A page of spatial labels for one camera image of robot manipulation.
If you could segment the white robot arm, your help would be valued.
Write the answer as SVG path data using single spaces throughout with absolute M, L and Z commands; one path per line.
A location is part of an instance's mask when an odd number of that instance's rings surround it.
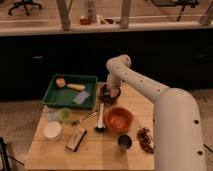
M 106 62 L 110 93 L 125 81 L 153 104 L 155 171 L 207 171 L 200 111 L 195 98 L 133 71 L 128 55 Z

